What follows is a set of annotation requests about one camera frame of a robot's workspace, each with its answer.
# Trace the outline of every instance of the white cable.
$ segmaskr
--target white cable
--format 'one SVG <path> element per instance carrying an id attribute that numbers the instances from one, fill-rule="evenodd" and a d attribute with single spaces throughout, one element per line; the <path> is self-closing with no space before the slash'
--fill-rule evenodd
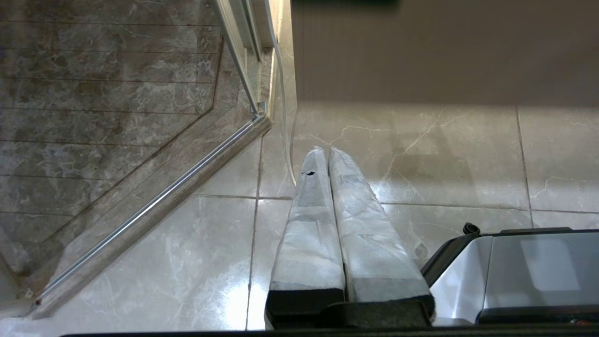
<path id="1" fill-rule="evenodd" d="M 291 182 L 293 182 L 294 186 L 296 186 L 297 182 L 295 181 L 294 167 L 291 164 L 291 142 L 289 140 L 289 133 L 287 131 L 287 99 L 285 97 L 285 81 L 283 79 L 283 60 L 281 59 L 279 41 L 274 33 L 273 16 L 270 12 L 270 4 L 268 3 L 268 0 L 265 0 L 264 2 L 266 5 L 270 37 L 273 39 L 274 53 L 277 56 L 277 65 L 279 66 L 279 83 L 281 84 L 281 100 L 283 101 L 283 141 L 285 147 L 285 159 L 287 160 L 287 169 L 289 170 L 289 175 L 291 175 Z"/>

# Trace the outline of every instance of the metal rail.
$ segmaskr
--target metal rail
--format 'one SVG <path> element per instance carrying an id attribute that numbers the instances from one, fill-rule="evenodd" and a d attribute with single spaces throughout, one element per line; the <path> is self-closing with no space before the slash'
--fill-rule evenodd
<path id="1" fill-rule="evenodd" d="M 180 188 L 184 183 L 186 183 L 191 177 L 195 176 L 206 165 L 212 162 L 219 154 L 221 154 L 230 145 L 232 145 L 233 142 L 235 142 L 241 136 L 245 135 L 248 131 L 250 131 L 254 124 L 258 123 L 263 118 L 263 116 L 254 115 L 251 121 L 246 122 L 241 128 L 239 128 L 235 133 L 233 133 L 233 135 L 231 135 L 224 142 L 219 144 L 214 150 L 212 150 L 208 155 L 206 155 L 204 158 L 198 161 L 192 168 L 190 168 L 187 172 L 185 172 L 182 176 L 175 180 L 171 185 L 169 185 L 162 192 L 160 192 L 156 197 L 150 200 L 150 202 L 148 202 L 135 214 L 131 215 L 131 217 L 129 217 L 125 222 L 123 222 L 120 226 L 118 226 L 115 230 L 113 230 L 110 234 L 103 238 L 102 241 L 98 242 L 92 249 L 88 250 L 87 253 L 85 253 L 82 257 L 75 261 L 75 263 L 73 263 L 69 268 L 65 269 L 65 271 L 58 275 L 58 277 L 50 281 L 50 283 L 46 285 L 42 293 L 38 296 L 38 299 L 48 295 L 52 290 L 61 285 L 67 278 L 69 278 L 72 274 L 78 271 L 79 268 L 86 264 L 97 253 L 99 253 L 100 250 L 102 250 L 110 242 L 115 240 L 115 238 L 124 233 L 129 227 L 135 224 L 145 214 L 150 212 L 158 203 L 160 203 L 162 200 L 164 200 L 174 191 Z"/>

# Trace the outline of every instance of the black knob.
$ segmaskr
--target black knob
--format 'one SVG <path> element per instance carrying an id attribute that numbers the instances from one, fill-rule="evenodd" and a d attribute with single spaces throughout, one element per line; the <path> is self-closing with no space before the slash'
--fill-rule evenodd
<path id="1" fill-rule="evenodd" d="M 464 234 L 480 234 L 480 228 L 476 227 L 471 222 L 466 222 L 462 231 L 464 232 Z"/>

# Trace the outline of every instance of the silver metal panel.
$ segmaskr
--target silver metal panel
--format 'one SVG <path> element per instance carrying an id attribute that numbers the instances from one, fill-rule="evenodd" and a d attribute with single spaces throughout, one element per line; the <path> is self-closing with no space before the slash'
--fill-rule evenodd
<path id="1" fill-rule="evenodd" d="M 491 236 L 470 242 L 432 285 L 437 316 L 433 326 L 476 322 L 485 300 L 492 243 Z"/>
<path id="2" fill-rule="evenodd" d="M 599 233 L 493 239 L 484 308 L 599 304 Z"/>

